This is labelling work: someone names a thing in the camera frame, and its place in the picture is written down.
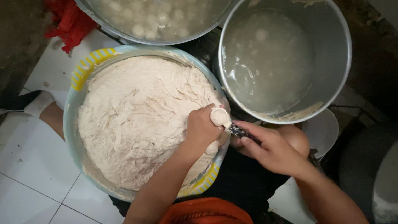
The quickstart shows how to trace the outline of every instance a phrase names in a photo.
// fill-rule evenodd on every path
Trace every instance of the knee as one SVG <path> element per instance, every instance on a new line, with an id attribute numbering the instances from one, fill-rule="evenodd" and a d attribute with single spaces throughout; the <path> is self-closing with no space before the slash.
<path id="1" fill-rule="evenodd" d="M 310 143 L 302 130 L 293 125 L 285 125 L 279 128 L 278 131 L 294 149 L 304 157 L 308 157 L 310 154 Z"/>

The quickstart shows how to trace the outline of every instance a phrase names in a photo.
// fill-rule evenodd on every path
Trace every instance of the water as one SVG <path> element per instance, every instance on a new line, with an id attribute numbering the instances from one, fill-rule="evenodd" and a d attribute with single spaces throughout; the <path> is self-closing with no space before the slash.
<path id="1" fill-rule="evenodd" d="M 302 24 L 281 10 L 250 10 L 236 18 L 223 48 L 227 84 L 250 110 L 289 110 L 311 87 L 314 47 Z"/>
<path id="2" fill-rule="evenodd" d="M 87 0 L 113 27 L 136 38 L 176 41 L 215 23 L 231 0 Z"/>

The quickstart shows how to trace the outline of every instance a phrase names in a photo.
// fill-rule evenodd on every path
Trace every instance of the white tile floor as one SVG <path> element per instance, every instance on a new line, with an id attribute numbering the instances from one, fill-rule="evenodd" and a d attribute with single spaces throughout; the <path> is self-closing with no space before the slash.
<path id="1" fill-rule="evenodd" d="M 67 55 L 61 50 L 60 39 L 53 38 L 22 94 L 45 89 L 63 108 L 77 62 L 94 50 L 115 46 L 119 44 L 94 30 Z M 360 104 L 378 120 L 385 119 L 347 87 L 335 103 Z M 352 116 L 357 113 L 355 109 L 345 112 Z M 9 114 L 0 126 L 0 223 L 122 223 L 123 217 L 109 197 L 79 174 L 65 143 L 50 127 L 25 114 Z M 269 203 L 270 210 L 290 222 L 315 223 L 293 179 L 279 188 Z"/>

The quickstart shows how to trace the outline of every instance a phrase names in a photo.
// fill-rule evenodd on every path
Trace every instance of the white sock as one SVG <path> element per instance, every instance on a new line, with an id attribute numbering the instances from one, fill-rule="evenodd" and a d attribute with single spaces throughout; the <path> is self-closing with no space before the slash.
<path id="1" fill-rule="evenodd" d="M 55 102 L 51 93 L 43 90 L 30 104 L 25 107 L 25 113 L 40 118 L 41 113 Z"/>

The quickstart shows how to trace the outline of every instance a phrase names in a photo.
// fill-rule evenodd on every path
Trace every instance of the hand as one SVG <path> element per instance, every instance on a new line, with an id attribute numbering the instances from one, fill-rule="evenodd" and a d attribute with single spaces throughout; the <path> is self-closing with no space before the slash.
<path id="1" fill-rule="evenodd" d="M 242 144 L 266 169 L 279 174 L 298 177 L 311 164 L 307 159 L 287 143 L 277 130 L 263 128 L 248 122 L 234 122 L 251 133 L 261 143 L 259 146 L 252 139 L 243 137 Z"/>
<path id="2" fill-rule="evenodd" d="M 184 143 L 189 145 L 190 153 L 199 157 L 224 131 L 223 127 L 215 126 L 210 120 L 210 113 L 214 107 L 214 104 L 207 105 L 192 111 L 188 116 L 187 137 Z"/>

